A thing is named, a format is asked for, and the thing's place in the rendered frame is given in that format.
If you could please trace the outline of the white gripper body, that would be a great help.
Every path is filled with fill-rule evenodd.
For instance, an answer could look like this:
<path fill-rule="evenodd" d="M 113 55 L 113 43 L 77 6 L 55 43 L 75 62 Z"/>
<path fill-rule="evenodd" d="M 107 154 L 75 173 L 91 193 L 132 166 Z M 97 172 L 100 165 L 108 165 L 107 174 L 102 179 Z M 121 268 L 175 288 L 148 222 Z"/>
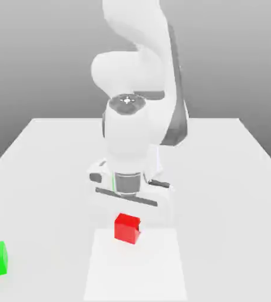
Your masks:
<path fill-rule="evenodd" d="M 171 189 L 145 185 L 134 196 L 122 196 L 109 189 L 96 186 L 93 204 L 103 207 L 111 214 L 136 216 L 145 223 L 168 223 L 174 216 Z"/>

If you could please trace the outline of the small red cube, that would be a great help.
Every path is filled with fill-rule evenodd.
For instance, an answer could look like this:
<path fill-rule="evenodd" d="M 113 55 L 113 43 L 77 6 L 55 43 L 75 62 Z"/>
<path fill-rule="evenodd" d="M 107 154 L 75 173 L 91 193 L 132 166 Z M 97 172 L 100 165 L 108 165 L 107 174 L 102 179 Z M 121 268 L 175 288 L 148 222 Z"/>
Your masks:
<path fill-rule="evenodd" d="M 135 216 L 120 213 L 114 221 L 114 238 L 129 244 L 135 244 L 140 235 L 136 231 Z"/>

